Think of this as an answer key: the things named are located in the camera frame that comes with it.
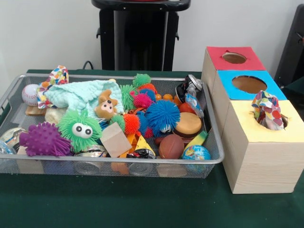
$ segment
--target brown teddy bear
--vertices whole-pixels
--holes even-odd
[[[98,106],[94,110],[99,118],[110,120],[117,113],[115,106],[118,101],[110,98],[111,93],[109,89],[104,90],[98,98]]]

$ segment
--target wire mesh tray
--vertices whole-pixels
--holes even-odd
[[[26,85],[39,84],[47,77],[47,74],[26,74],[17,77],[12,82],[0,99],[0,135],[11,128],[28,129],[30,125],[45,120],[43,116],[25,115],[26,105],[22,101],[21,92]],[[123,76],[70,75],[70,82],[110,78],[114,78],[119,85],[132,84],[133,79]],[[175,94],[175,87],[182,81],[181,78],[152,78],[152,83],[161,95]],[[206,107],[204,127],[209,135],[203,146],[208,149],[211,160],[29,157],[0,154],[0,173],[206,178],[214,165],[223,161],[224,152],[210,96],[205,85],[197,97],[202,107]],[[148,139],[147,143],[158,154],[158,147],[154,144],[154,139]]]

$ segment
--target red box lid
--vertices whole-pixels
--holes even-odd
[[[266,70],[251,47],[207,47],[217,70]]]

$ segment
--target patterned cloth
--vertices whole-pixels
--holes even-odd
[[[38,108],[56,107],[45,96],[45,92],[53,85],[68,83],[68,71],[65,66],[57,66],[48,76],[45,82],[42,82],[37,89]]]
[[[251,105],[254,108],[254,117],[259,124],[271,130],[284,129],[281,108],[276,96],[261,90]]]

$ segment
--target black cable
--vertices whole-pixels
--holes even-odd
[[[87,64],[90,64],[91,69],[94,70],[93,64],[90,61],[86,61],[82,69],[85,69]]]

